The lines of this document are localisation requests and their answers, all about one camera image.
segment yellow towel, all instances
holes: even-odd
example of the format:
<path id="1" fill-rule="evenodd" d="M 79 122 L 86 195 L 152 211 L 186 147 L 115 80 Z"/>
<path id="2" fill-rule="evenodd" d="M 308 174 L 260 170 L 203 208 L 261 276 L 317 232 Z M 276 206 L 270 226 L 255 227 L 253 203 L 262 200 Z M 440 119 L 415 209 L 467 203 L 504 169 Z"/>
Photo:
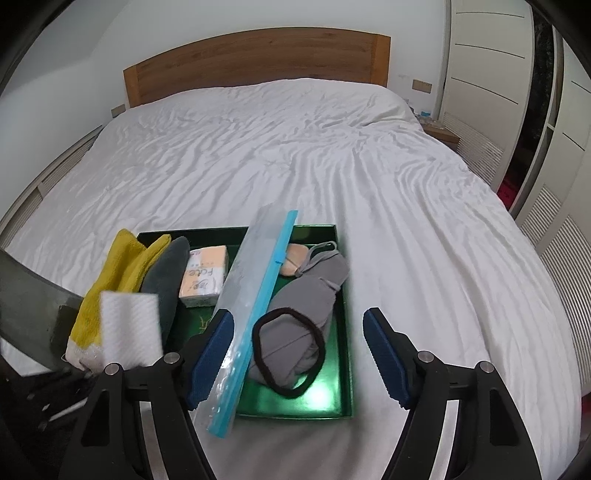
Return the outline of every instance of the yellow towel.
<path id="1" fill-rule="evenodd" d="M 70 333 L 66 359 L 71 364 L 79 368 L 102 369 L 102 366 L 95 365 L 95 361 L 100 363 L 100 292 L 138 292 L 148 269 L 170 241 L 170 235 L 163 235 L 146 248 L 129 230 L 123 229 L 117 233 L 99 278 L 84 297 Z M 87 356 L 91 358 L 86 363 L 80 362 Z"/>

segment white paper towel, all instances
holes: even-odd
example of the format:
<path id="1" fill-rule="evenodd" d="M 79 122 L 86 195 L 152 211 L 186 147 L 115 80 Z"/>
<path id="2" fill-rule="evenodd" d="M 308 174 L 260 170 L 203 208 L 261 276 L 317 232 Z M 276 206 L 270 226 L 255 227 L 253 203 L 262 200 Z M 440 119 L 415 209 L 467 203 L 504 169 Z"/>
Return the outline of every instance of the white paper towel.
<path id="1" fill-rule="evenodd" d="M 103 367 L 113 362 L 125 370 L 153 365 L 163 354 L 158 296 L 101 292 L 100 334 Z"/>

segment pack of tissues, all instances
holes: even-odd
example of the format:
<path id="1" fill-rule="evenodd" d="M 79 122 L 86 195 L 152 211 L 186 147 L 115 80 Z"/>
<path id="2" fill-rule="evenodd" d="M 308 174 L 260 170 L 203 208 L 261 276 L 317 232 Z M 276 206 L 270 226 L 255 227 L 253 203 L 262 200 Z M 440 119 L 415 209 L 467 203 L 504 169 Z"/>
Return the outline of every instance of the pack of tissues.
<path id="1" fill-rule="evenodd" d="M 178 297 L 186 307 L 215 305 L 227 273 L 225 245 L 191 250 Z"/>

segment metal screw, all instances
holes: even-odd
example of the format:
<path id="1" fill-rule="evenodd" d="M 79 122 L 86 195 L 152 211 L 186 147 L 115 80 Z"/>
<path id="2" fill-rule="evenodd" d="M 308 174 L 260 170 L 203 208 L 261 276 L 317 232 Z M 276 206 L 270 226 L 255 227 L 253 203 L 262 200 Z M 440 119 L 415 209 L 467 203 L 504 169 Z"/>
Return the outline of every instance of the metal screw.
<path id="1" fill-rule="evenodd" d="M 421 362 L 425 362 L 426 364 L 430 364 L 431 362 L 433 362 L 433 360 L 435 360 L 435 355 L 433 355 L 431 352 L 427 352 L 426 350 L 421 350 L 418 353 L 418 359 Z"/>
<path id="2" fill-rule="evenodd" d="M 480 362 L 480 369 L 483 372 L 486 372 L 488 374 L 491 374 L 491 373 L 493 373 L 495 371 L 495 366 L 492 363 L 490 363 L 490 362 L 483 361 L 483 362 Z"/>
<path id="3" fill-rule="evenodd" d="M 175 364 L 181 356 L 177 352 L 170 352 L 164 355 L 164 361 L 168 364 Z"/>
<path id="4" fill-rule="evenodd" d="M 105 373 L 107 375 L 115 375 L 119 371 L 119 365 L 117 364 L 109 364 L 105 368 Z"/>

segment gray cloth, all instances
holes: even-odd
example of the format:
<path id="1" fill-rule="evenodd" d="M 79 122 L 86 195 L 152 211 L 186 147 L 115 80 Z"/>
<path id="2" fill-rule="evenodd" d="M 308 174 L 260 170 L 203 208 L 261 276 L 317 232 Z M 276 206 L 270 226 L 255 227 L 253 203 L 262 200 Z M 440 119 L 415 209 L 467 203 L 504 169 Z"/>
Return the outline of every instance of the gray cloth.
<path id="1" fill-rule="evenodd" d="M 322 251 L 327 247 L 332 250 Z M 292 308 L 312 320 L 326 340 L 336 293 L 348 275 L 347 261 L 336 250 L 334 242 L 316 245 L 295 272 L 296 279 L 275 294 L 267 311 Z M 318 347 L 310 331 L 291 315 L 281 315 L 264 325 L 260 338 L 263 361 L 280 387 L 292 388 L 298 375 L 316 362 Z M 248 375 L 265 384 L 254 360 L 251 360 Z"/>
<path id="2" fill-rule="evenodd" d="M 189 261 L 189 241 L 180 236 L 170 242 L 144 277 L 140 293 L 158 295 L 162 346 L 166 345 L 177 310 L 178 292 Z"/>

